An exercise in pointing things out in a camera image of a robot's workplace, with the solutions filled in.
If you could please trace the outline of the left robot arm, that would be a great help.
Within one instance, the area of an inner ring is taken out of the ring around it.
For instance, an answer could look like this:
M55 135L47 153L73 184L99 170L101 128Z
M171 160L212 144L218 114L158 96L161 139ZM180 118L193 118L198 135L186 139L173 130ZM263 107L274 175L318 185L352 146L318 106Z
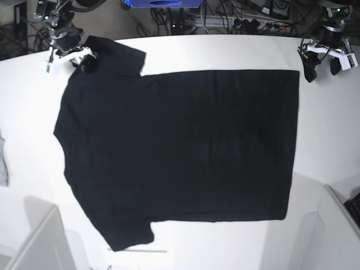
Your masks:
M318 5L320 18L309 27L298 47L304 76L309 83L317 78L316 67L328 56L331 57L332 75L358 66L350 40L343 33L346 19L352 11L352 2L319 1Z

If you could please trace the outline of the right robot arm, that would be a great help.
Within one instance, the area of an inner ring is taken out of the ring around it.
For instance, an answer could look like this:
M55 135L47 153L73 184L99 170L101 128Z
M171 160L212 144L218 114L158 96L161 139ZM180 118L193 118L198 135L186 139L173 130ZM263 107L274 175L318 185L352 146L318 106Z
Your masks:
M48 30L51 42L47 59L49 73L65 62L91 73L98 65L98 54L82 43L83 29L73 24L72 1L38 1L34 19Z

